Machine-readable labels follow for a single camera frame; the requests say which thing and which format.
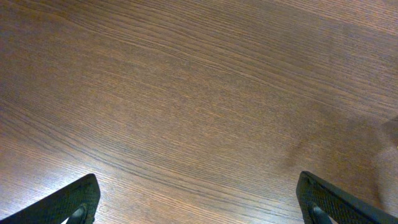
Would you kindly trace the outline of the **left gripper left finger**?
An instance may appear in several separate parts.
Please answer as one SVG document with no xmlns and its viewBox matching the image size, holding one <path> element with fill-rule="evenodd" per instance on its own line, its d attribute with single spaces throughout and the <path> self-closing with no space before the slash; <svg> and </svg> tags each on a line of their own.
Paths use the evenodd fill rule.
<svg viewBox="0 0 398 224">
<path fill-rule="evenodd" d="M 100 201 L 94 174 L 87 174 L 64 188 L 1 220 L 1 223 L 92 224 Z"/>
</svg>

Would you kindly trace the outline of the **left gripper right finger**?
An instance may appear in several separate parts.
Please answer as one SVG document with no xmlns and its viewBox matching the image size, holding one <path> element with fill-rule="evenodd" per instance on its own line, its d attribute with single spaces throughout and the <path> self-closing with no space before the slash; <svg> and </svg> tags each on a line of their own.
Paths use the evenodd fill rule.
<svg viewBox="0 0 398 224">
<path fill-rule="evenodd" d="M 397 223 L 397 218 L 308 171 L 302 171 L 296 195 L 305 224 Z"/>
</svg>

